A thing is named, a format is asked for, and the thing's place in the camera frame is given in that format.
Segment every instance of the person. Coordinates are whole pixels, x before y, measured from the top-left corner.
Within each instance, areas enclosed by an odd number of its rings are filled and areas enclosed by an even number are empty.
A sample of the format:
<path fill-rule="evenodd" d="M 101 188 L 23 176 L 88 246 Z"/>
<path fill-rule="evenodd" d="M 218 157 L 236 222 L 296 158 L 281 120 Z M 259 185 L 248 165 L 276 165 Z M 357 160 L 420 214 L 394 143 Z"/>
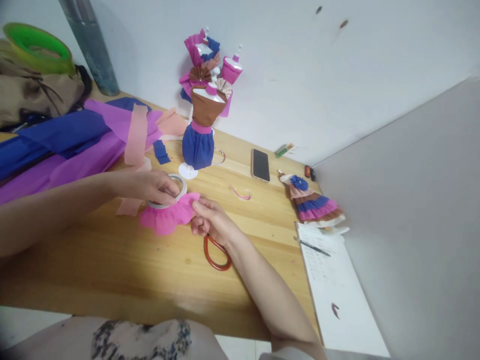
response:
<path fill-rule="evenodd" d="M 163 171 L 105 172 L 0 206 L 0 258 L 11 257 L 115 197 L 174 204 L 180 190 Z M 210 233 L 233 265 L 271 332 L 261 360 L 324 360 L 320 340 L 295 295 L 221 206 L 193 203 L 194 235 Z M 73 316 L 7 349 L 5 359 L 226 359 L 212 331 L 193 321 L 155 326 Z"/>

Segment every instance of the purple crepe paper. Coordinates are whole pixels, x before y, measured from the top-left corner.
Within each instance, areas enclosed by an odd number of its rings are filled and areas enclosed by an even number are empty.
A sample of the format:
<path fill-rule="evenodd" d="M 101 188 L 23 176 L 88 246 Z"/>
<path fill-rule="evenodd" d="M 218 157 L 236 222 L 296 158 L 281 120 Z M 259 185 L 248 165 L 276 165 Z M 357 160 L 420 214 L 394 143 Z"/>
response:
<path fill-rule="evenodd" d="M 101 114 L 112 132 L 106 133 L 95 145 L 70 159 L 53 155 L 23 172 L 0 187 L 0 204 L 103 173 L 122 156 L 129 134 L 132 112 L 90 99 L 85 102 L 85 109 Z M 155 124 L 161 115 L 162 111 L 158 110 L 147 114 L 148 136 L 145 150 L 162 136 L 162 132 Z"/>

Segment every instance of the white paper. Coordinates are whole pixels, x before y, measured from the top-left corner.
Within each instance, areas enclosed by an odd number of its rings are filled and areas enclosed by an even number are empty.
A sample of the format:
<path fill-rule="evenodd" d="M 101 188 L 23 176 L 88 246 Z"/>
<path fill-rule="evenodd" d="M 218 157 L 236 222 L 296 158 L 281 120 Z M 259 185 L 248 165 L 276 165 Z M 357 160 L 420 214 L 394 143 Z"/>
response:
<path fill-rule="evenodd" d="M 390 357 L 347 253 L 343 236 L 296 224 L 318 326 L 326 349 Z"/>

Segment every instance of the wooden table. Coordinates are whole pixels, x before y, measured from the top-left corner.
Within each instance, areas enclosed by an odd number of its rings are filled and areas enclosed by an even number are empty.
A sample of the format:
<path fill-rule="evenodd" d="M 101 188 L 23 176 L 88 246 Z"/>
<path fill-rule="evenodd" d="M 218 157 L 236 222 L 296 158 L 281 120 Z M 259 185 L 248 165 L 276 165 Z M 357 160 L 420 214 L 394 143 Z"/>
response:
<path fill-rule="evenodd" d="M 98 90 L 92 98 L 112 100 Z M 200 170 L 187 181 L 188 191 L 221 204 L 280 273 L 318 332 L 304 262 L 294 240 L 297 216 L 277 175 L 277 169 L 301 175 L 304 165 L 286 157 L 277 159 L 271 151 L 221 131 L 215 132 L 214 139 L 226 161 Z M 165 144 L 171 162 L 160 165 L 148 155 L 152 166 L 177 173 L 183 162 L 182 144 Z M 268 154 L 270 183 L 251 177 L 252 148 Z M 121 167 L 122 158 L 112 170 Z M 239 193 L 247 194 L 249 189 L 251 200 L 240 200 L 230 184 Z M 309 185 L 320 191 L 316 183 L 309 181 Z M 66 231 L 12 258 L 0 269 L 0 305 L 142 324 L 185 318 L 205 324 L 215 334 L 269 339 L 237 271 L 211 267 L 204 256 L 203 238 L 193 236 L 189 225 L 160 237 L 141 227 L 136 217 L 116 216 L 119 204 L 120 199 L 115 199 L 103 205 Z M 219 250 L 210 249 L 214 261 L 225 261 Z"/>

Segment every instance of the smartphone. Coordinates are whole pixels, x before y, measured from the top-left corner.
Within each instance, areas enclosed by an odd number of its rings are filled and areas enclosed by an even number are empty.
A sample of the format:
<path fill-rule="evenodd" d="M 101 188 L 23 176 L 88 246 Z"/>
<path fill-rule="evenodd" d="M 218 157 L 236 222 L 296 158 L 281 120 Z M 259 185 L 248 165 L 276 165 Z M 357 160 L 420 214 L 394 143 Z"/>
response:
<path fill-rule="evenodd" d="M 251 150 L 251 176 L 270 182 L 269 156 L 257 149 Z"/>

